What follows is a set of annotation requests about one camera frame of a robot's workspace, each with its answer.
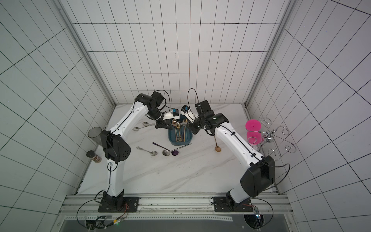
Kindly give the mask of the teal plastic storage box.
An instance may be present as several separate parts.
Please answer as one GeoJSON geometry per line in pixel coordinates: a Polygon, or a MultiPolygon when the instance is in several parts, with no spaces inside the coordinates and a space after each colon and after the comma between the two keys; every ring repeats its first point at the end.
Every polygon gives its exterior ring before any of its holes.
{"type": "Polygon", "coordinates": [[[174,146],[190,144],[193,139],[191,130],[186,126],[188,119],[181,115],[179,119],[172,120],[172,130],[168,131],[168,139],[174,146]]]}

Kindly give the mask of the gold ornate handle spoon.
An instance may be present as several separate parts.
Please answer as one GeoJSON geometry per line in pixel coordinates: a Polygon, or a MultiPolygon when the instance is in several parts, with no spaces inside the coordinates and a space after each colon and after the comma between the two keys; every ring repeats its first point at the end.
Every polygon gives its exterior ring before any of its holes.
{"type": "MultiPolygon", "coordinates": [[[[173,119],[173,121],[172,121],[174,127],[175,127],[175,122],[176,122],[176,121],[177,121],[177,120],[174,120],[174,119],[173,119]]],[[[176,139],[176,142],[177,142],[177,143],[183,142],[182,133],[181,133],[181,128],[178,129],[178,128],[175,127],[175,139],[176,139]]]]}

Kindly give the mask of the purple iridescent spoon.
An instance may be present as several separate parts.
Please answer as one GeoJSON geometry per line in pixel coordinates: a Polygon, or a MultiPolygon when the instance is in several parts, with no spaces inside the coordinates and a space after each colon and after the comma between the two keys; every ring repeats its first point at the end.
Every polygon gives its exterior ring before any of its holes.
{"type": "Polygon", "coordinates": [[[163,147],[163,146],[161,146],[161,145],[159,145],[159,144],[157,144],[157,143],[155,143],[155,142],[153,142],[152,144],[153,144],[153,145],[156,145],[156,146],[158,146],[158,147],[160,147],[160,148],[163,148],[164,150],[163,150],[162,154],[163,154],[164,156],[170,156],[170,155],[177,156],[177,155],[179,154],[179,151],[178,151],[178,150],[170,150],[170,149],[167,149],[167,148],[165,148],[165,147],[163,147]]]}

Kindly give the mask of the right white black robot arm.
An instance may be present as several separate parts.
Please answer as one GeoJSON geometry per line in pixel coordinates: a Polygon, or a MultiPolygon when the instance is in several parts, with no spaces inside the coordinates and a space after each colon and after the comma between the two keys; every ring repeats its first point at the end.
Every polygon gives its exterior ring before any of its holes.
{"type": "Polygon", "coordinates": [[[271,157],[264,157],[252,148],[233,128],[229,120],[221,113],[208,118],[202,116],[187,123],[193,134],[204,129],[208,135],[219,138],[236,156],[245,170],[239,184],[226,193],[226,205],[229,210],[237,210],[243,202],[270,187],[275,181],[275,162],[271,157]]]}

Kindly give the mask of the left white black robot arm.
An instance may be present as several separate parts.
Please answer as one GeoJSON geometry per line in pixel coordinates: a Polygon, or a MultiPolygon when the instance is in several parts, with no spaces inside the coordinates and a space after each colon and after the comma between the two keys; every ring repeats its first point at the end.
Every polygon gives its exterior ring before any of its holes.
{"type": "Polygon", "coordinates": [[[144,116],[148,116],[156,122],[156,129],[171,129],[170,120],[164,120],[164,115],[160,110],[163,101],[164,97],[157,91],[150,96],[143,93],[139,94],[134,100],[132,109],[114,127],[100,133],[109,175],[108,187],[103,192],[99,212],[120,212],[126,208],[123,177],[125,160],[131,153],[131,148],[126,140],[134,126],[144,116]]]}

